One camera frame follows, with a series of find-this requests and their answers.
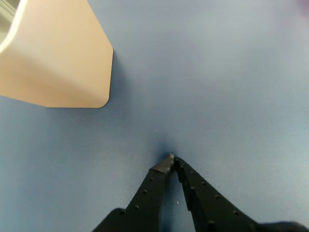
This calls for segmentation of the gripper black left finger taped tip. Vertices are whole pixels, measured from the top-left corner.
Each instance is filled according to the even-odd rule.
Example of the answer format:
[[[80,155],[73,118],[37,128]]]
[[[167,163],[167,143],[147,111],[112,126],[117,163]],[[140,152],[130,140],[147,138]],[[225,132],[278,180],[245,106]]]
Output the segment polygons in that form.
[[[158,232],[164,193],[174,170],[175,157],[167,155],[146,175],[127,208],[116,208],[95,232]]]

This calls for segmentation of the gripper black right finger serrated edge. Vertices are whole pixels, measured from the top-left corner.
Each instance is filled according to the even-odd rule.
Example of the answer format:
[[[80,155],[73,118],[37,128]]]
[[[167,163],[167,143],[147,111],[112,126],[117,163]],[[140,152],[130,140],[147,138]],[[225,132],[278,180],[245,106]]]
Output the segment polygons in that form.
[[[260,225],[236,208],[179,157],[175,171],[197,232],[259,232]]]

